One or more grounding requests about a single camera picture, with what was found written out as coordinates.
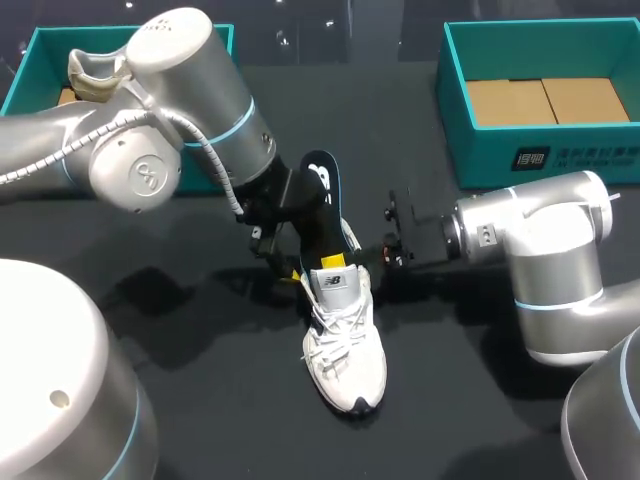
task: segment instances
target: teal box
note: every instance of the teal box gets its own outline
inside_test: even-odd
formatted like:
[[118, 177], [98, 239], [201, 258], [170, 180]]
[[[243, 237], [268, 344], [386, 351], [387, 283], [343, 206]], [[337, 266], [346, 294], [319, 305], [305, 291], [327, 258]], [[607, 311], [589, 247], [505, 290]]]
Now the teal box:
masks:
[[[34, 113], [56, 106], [61, 90], [69, 86], [67, 63], [72, 49], [79, 48], [91, 53], [113, 52], [127, 43], [138, 28], [37, 27], [0, 115]], [[215, 25], [215, 28], [233, 58], [233, 25]], [[182, 175], [177, 192], [203, 194], [218, 191], [219, 187], [211, 184], [185, 148], [182, 152]]]
[[[481, 127], [465, 85], [603, 77], [630, 122]], [[504, 187], [578, 170], [595, 171], [608, 184], [640, 183], [635, 18], [446, 23], [436, 95], [461, 188]], [[522, 155], [535, 155], [535, 163], [521, 163]]]

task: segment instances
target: shoe tongue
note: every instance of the shoe tongue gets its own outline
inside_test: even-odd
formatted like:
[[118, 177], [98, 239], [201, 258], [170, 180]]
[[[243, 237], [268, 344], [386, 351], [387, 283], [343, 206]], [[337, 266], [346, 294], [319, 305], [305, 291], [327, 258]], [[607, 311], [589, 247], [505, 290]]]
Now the shoe tongue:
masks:
[[328, 311], [342, 310], [355, 303], [360, 296], [358, 267], [311, 270], [311, 287], [318, 303]]

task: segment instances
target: shoe insole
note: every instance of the shoe insole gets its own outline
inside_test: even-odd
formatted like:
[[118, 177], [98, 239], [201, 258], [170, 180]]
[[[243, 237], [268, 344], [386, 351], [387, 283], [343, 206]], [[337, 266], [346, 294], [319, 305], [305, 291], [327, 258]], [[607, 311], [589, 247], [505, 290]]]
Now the shoe insole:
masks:
[[329, 152], [307, 153], [300, 170], [311, 170], [322, 180], [327, 196], [314, 218], [305, 222], [300, 233], [300, 262], [304, 270], [345, 266], [343, 253], [351, 246], [342, 230], [342, 192], [338, 164]]

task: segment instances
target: brown cardboard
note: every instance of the brown cardboard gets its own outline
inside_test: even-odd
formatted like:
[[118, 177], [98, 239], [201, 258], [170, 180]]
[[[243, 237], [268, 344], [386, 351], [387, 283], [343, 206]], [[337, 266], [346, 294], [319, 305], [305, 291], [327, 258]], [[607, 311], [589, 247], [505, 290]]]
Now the brown cardboard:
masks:
[[559, 124], [629, 121], [608, 78], [549, 78], [542, 84]]
[[476, 123], [482, 127], [555, 124], [540, 80], [466, 82]]
[[60, 93], [60, 99], [58, 100], [58, 105], [64, 105], [65, 103], [73, 103], [76, 101], [76, 94], [70, 88], [62, 89]]

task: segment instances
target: box label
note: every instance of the box label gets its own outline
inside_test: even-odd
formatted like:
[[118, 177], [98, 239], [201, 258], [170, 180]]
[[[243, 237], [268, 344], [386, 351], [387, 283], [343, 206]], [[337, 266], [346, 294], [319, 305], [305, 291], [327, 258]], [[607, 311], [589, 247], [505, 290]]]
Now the box label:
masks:
[[640, 160], [640, 146], [559, 148], [551, 168], [593, 169], [629, 168]]
[[550, 147], [527, 147], [521, 148], [516, 152], [516, 158], [513, 159], [511, 170], [527, 171], [542, 170], [547, 158], [549, 158]]

